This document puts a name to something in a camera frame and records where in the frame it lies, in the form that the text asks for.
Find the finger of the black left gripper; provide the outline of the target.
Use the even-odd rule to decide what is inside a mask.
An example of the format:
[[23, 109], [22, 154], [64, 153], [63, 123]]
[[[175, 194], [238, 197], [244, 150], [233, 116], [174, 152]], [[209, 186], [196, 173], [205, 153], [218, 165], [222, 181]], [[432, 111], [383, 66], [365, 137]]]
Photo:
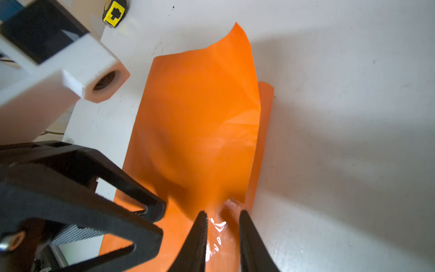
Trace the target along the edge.
[[1, 271], [29, 272], [49, 222], [89, 227], [132, 242], [106, 255], [64, 268], [66, 272], [124, 272], [155, 258], [163, 231], [156, 225], [74, 183], [44, 187], [23, 180], [1, 182], [1, 239], [19, 236], [1, 250]]
[[100, 151], [60, 141], [17, 143], [1, 146], [2, 164], [41, 164], [93, 190], [101, 178], [145, 207], [142, 213], [151, 223], [160, 221], [166, 203], [136, 182]]

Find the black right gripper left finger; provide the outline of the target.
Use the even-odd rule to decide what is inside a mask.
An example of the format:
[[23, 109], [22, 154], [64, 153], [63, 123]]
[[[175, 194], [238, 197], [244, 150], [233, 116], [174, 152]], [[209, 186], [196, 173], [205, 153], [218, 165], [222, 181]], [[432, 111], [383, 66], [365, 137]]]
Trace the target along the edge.
[[207, 234], [208, 217], [204, 211], [201, 211], [168, 272], [204, 272], [206, 270]]

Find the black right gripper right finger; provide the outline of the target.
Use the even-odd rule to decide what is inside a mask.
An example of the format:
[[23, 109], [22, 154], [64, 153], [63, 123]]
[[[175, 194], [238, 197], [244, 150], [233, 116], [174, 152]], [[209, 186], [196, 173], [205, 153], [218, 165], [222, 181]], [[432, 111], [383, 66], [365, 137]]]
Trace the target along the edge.
[[240, 225], [240, 262], [242, 272], [279, 272], [269, 255], [248, 211], [242, 210]]

